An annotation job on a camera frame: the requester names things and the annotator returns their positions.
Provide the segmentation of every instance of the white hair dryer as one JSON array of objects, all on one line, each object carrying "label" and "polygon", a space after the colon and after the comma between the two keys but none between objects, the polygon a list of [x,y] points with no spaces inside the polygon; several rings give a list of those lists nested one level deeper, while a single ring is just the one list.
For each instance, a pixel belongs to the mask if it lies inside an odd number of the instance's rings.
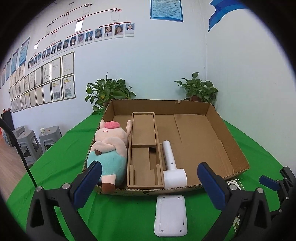
[{"label": "white hair dryer", "polygon": [[177,169],[169,141],[163,142],[163,154],[167,171],[163,171],[165,189],[187,186],[187,176],[184,169]]}]

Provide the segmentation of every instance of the blue gripper pad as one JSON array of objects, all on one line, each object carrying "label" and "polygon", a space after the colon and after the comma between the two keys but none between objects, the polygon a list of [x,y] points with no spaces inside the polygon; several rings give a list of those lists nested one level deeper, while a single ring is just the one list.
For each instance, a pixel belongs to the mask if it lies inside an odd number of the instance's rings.
[{"label": "blue gripper pad", "polygon": [[261,176],[259,182],[271,190],[278,191],[280,189],[279,183],[267,176]]},{"label": "blue gripper pad", "polygon": [[83,177],[79,186],[73,193],[73,207],[75,209],[82,208],[88,200],[95,185],[98,183],[102,175],[102,165],[100,162],[93,162],[86,170],[87,174]]},{"label": "blue gripper pad", "polygon": [[223,210],[226,206],[226,196],[223,190],[217,184],[212,174],[203,163],[200,163],[198,165],[197,176],[201,181],[203,188],[209,195],[214,207],[218,210]]}]

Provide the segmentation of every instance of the plush toy hoof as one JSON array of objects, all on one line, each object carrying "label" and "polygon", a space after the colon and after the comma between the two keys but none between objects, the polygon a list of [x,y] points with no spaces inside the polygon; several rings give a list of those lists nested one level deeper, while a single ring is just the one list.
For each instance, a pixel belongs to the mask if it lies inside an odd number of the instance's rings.
[{"label": "plush toy hoof", "polygon": [[114,193],[116,190],[115,185],[112,183],[102,183],[102,191],[106,194]]},{"label": "plush toy hoof", "polygon": [[102,154],[102,152],[100,152],[100,151],[98,151],[98,150],[95,150],[94,153],[95,153],[97,156],[99,156],[99,155]]}]

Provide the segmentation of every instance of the stuffed toy pig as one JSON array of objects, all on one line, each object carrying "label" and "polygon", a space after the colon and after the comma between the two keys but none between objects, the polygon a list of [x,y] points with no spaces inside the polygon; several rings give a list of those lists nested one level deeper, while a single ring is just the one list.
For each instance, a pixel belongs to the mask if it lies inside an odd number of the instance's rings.
[{"label": "stuffed toy pig", "polygon": [[110,194],[115,191],[115,186],[121,185],[127,168],[128,136],[131,132],[131,121],[126,124],[126,132],[115,121],[104,122],[101,120],[100,129],[96,131],[95,143],[87,158],[87,167],[93,161],[102,164],[102,191]]}]

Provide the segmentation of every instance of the table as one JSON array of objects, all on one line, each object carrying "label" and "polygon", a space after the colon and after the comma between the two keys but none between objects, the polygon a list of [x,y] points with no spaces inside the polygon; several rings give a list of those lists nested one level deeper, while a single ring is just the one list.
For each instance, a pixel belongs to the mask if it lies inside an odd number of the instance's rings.
[{"label": "table", "polygon": [[[102,115],[90,115],[69,130],[31,167],[38,185],[45,189],[59,188],[72,182],[81,173],[92,138]],[[279,208],[277,193],[259,183],[259,177],[282,179],[282,165],[259,144],[243,132],[225,122],[234,139],[242,149],[251,168],[239,176],[246,190],[262,187],[270,210]],[[25,230],[28,210],[34,186],[25,174],[7,201],[13,216]],[[110,240],[201,240],[220,214],[212,205],[204,190],[183,193],[186,203],[188,233],[178,238],[159,238],[153,227],[156,196],[111,196],[92,192],[79,213],[99,241]],[[56,208],[58,219],[69,240],[74,240],[63,217]],[[229,240],[234,234],[228,233]]]}]

